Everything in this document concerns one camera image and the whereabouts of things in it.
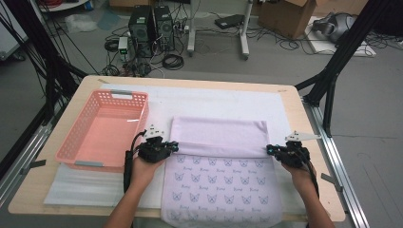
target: human hand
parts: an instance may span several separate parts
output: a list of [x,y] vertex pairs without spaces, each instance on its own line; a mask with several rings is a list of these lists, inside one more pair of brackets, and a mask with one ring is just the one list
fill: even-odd
[[[299,192],[300,195],[307,195],[307,194],[316,194],[315,186],[312,183],[311,180],[311,175],[309,172],[305,169],[302,168],[294,168],[291,166],[288,166],[284,163],[281,164],[282,167],[284,167],[288,172],[291,173],[292,179],[293,179],[293,184],[296,187],[297,191]],[[311,165],[315,176],[317,175],[317,171],[315,170],[314,166]]]
[[157,163],[150,163],[144,161],[142,158],[137,157],[133,160],[133,169],[131,173],[130,186],[131,188],[136,188],[138,190],[145,190],[149,183],[151,183],[154,178],[154,173],[158,167],[164,163],[164,160],[158,161]]

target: basket handle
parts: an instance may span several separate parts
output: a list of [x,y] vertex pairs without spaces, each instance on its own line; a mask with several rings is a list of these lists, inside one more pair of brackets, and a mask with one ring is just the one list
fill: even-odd
[[132,91],[128,91],[128,90],[119,90],[119,89],[111,89],[110,90],[111,94],[116,94],[116,95],[133,95]]
[[76,161],[74,164],[82,166],[104,167],[104,163],[99,161]]

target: black box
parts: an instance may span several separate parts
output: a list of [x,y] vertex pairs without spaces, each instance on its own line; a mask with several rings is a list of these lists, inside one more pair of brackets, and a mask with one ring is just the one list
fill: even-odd
[[131,40],[137,57],[152,57],[156,30],[152,8],[148,5],[134,6],[128,22]]
[[157,39],[161,51],[174,50],[174,29],[171,13],[168,6],[154,8]]

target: butterfly print fabric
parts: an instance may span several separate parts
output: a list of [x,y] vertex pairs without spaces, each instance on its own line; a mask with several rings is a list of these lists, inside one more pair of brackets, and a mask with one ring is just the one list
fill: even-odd
[[[195,128],[192,123],[188,125],[189,121],[202,124]],[[281,222],[273,160],[264,151],[268,143],[265,122],[178,118],[172,125],[170,141],[178,142],[180,150],[165,164],[164,221],[174,227],[231,228],[245,227],[245,223],[248,227],[270,227]],[[208,135],[204,127],[221,127],[229,142],[203,139],[201,135]],[[247,139],[232,136],[241,129],[255,138],[252,144]],[[201,140],[191,142],[191,137]],[[212,156],[212,150],[218,156]]]

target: plastic bag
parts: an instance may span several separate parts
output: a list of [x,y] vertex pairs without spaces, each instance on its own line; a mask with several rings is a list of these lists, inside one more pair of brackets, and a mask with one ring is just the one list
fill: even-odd
[[69,33],[80,31],[93,31],[97,25],[92,21],[89,15],[73,14],[65,18],[67,29]]

